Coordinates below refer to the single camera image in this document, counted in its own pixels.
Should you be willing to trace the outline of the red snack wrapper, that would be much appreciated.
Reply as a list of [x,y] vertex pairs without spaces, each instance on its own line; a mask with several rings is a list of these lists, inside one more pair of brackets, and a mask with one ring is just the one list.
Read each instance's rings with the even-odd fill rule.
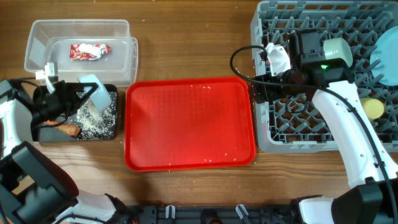
[[98,60],[110,53],[111,47],[108,44],[77,44],[70,48],[72,60]]

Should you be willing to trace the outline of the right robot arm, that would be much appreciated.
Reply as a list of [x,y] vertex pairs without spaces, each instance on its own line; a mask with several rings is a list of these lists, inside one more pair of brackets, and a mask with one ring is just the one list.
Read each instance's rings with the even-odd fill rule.
[[361,104],[351,49],[315,30],[291,34],[288,47],[259,47],[270,75],[256,77],[257,101],[304,94],[325,120],[343,162],[349,190],[337,198],[298,201],[302,223],[396,223],[397,164],[384,149]]

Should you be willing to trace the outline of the yellow plastic cup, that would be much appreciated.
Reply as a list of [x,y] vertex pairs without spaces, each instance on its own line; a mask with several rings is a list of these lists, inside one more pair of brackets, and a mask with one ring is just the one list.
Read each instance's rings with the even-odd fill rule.
[[361,98],[360,102],[369,120],[378,119],[385,112],[384,104],[380,100],[374,98]]

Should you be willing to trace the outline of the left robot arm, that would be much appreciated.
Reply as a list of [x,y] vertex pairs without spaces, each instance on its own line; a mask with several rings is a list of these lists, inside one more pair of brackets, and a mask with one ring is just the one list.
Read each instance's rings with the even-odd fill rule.
[[21,79],[1,81],[1,218],[4,223],[127,223],[132,211],[118,198],[78,190],[73,179],[33,145],[44,122],[76,113],[97,83],[39,87],[32,100]]

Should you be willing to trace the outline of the green bowl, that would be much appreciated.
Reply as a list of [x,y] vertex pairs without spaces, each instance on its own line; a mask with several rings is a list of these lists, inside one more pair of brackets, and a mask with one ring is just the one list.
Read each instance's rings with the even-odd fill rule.
[[327,60],[340,58],[345,61],[348,67],[351,67],[353,64],[353,55],[350,46],[347,41],[341,37],[325,40],[323,43],[323,51]]

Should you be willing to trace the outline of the orange carrot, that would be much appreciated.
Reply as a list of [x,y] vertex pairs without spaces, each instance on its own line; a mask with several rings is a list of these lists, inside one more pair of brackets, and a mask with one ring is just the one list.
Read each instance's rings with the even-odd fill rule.
[[80,132],[79,127],[75,124],[66,124],[59,121],[45,121],[45,124],[53,126],[59,131],[73,137],[77,136]]

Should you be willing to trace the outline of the light blue plate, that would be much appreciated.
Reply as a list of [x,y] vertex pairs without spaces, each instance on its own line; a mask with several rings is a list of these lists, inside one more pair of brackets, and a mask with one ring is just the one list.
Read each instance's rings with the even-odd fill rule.
[[370,62],[378,62],[371,69],[374,78],[379,75],[379,83],[397,86],[397,26],[390,28],[376,42],[376,49],[371,53]]

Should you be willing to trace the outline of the blue bowl with rice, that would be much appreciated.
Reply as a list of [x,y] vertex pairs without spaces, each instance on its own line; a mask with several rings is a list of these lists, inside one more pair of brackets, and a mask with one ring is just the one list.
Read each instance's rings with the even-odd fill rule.
[[98,114],[101,114],[110,104],[111,97],[105,86],[100,82],[94,74],[85,75],[78,79],[80,83],[96,83],[97,89],[90,95],[90,101]]

